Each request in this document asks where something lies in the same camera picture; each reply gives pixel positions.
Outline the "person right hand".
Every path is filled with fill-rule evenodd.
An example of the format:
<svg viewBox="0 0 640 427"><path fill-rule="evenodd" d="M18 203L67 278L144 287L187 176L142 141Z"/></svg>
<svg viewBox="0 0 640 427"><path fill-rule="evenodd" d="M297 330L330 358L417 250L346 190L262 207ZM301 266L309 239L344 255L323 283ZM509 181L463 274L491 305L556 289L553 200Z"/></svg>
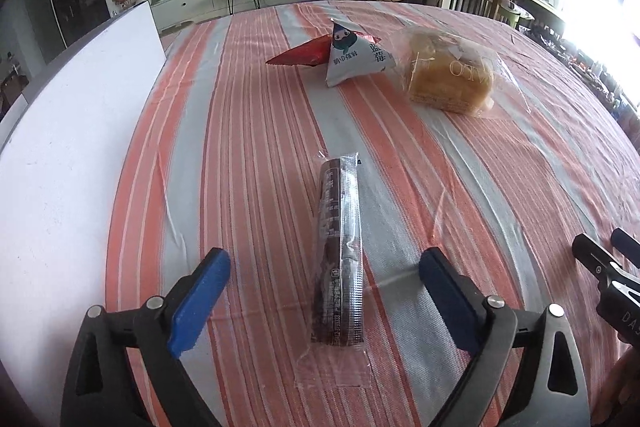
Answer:
<svg viewBox="0 0 640 427"><path fill-rule="evenodd" d="M639 351L627 349L604 381L591 411L591 425L602 425L616 403L625 404L639 396Z"/></svg>

